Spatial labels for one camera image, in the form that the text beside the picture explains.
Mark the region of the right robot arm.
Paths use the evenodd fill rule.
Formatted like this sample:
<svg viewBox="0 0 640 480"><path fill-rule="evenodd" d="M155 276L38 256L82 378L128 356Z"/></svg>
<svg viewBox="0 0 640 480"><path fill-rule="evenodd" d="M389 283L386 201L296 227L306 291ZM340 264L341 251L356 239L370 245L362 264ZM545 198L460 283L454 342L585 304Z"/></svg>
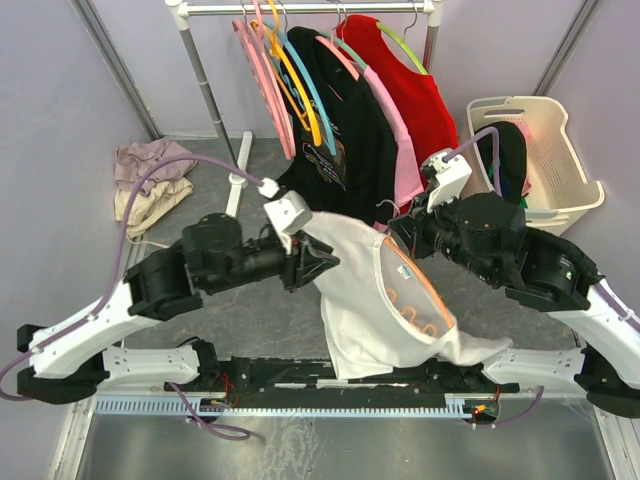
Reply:
<svg viewBox="0 0 640 480"><path fill-rule="evenodd" d="M440 253L523 307L563 323L585 342L565 351L505 349L458 368L467 389L487 385L575 389L610 414L639 416L639 318L595 262L571 241L527 225L496 193L429 209L419 195L389 227L416 258Z"/></svg>

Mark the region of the orange wavy hanger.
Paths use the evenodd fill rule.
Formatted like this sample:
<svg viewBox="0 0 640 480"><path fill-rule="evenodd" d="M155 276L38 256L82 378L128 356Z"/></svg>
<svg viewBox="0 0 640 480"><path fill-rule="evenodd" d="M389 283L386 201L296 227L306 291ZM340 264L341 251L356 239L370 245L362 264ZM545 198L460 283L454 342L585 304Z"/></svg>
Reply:
<svg viewBox="0 0 640 480"><path fill-rule="evenodd" d="M440 338L456 320L389 226L379 249L381 281L398 314L420 334Z"/></svg>

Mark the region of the white t shirt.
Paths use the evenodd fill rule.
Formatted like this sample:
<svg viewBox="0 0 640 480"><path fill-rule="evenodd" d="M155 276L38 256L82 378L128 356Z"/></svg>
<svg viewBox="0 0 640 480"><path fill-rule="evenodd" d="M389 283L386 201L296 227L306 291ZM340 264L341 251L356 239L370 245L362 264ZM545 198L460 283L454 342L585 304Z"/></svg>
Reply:
<svg viewBox="0 0 640 480"><path fill-rule="evenodd" d="M384 291L379 249L385 234L360 220L314 213L305 230L333 248L340 264L321 274L321 316L335 375L340 380L385 374L437 358L472 366L509 348L511 339L474 337L456 326L440 338L420 334Z"/></svg>

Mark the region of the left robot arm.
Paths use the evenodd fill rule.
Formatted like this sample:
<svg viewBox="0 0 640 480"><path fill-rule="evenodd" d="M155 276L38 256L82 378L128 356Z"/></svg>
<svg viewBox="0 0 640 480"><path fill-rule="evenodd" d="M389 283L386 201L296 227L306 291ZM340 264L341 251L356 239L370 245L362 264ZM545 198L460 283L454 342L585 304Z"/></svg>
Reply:
<svg viewBox="0 0 640 480"><path fill-rule="evenodd" d="M212 343L195 340L166 350L123 348L117 341L204 306L204 296L277 277L294 291L338 266L329 245L300 230L285 248L274 228L245 240L240 223L214 213L183 229L166 249L129 268L107 301L60 324L26 324L18 349L29 358L16 375L21 400L63 405L104 387L160 384L188 391L215 387L223 368Z"/></svg>

